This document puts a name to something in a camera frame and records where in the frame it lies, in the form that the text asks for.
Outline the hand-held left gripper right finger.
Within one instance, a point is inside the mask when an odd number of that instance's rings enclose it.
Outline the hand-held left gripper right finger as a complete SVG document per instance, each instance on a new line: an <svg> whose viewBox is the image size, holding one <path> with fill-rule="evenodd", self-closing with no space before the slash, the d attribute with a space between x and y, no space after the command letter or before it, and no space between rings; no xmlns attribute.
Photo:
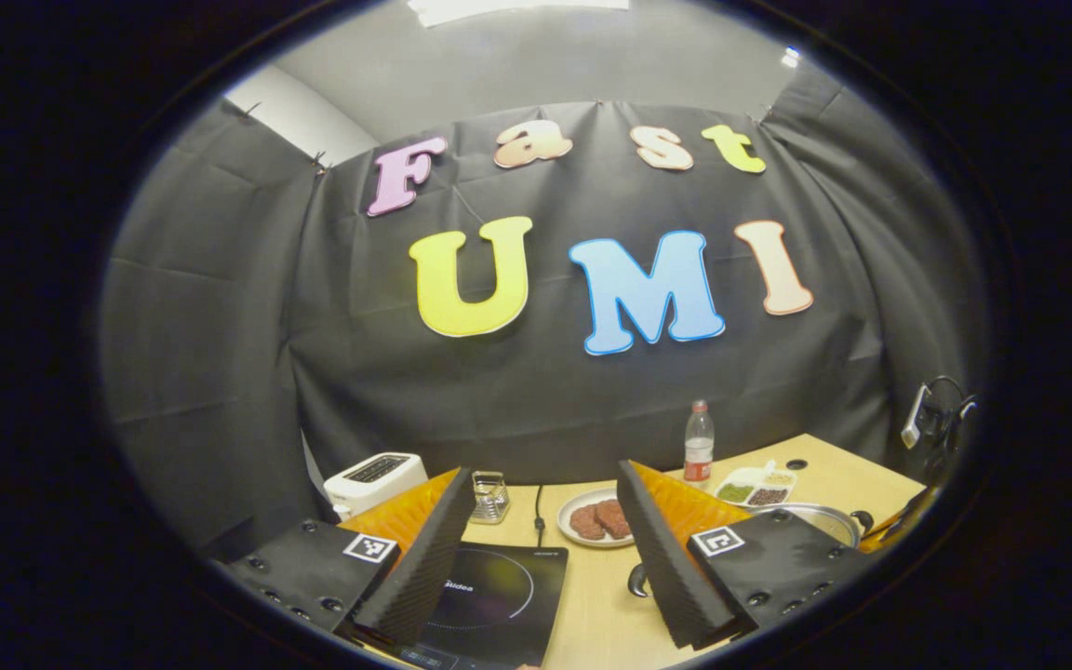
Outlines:
<svg viewBox="0 0 1072 670"><path fill-rule="evenodd" d="M867 572L842 542L786 508L749 512L634 461L617 501L673 644L705 649L790 623Z"/></svg>

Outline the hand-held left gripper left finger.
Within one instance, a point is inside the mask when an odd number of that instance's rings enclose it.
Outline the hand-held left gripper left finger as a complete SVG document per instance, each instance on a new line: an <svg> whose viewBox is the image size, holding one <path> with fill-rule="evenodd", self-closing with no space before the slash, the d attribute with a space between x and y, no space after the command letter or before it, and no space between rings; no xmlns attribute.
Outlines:
<svg viewBox="0 0 1072 670"><path fill-rule="evenodd" d="M298 521L221 568L323 632L396 650L420 639L473 509L471 472L452 468L352 520Z"/></svg>

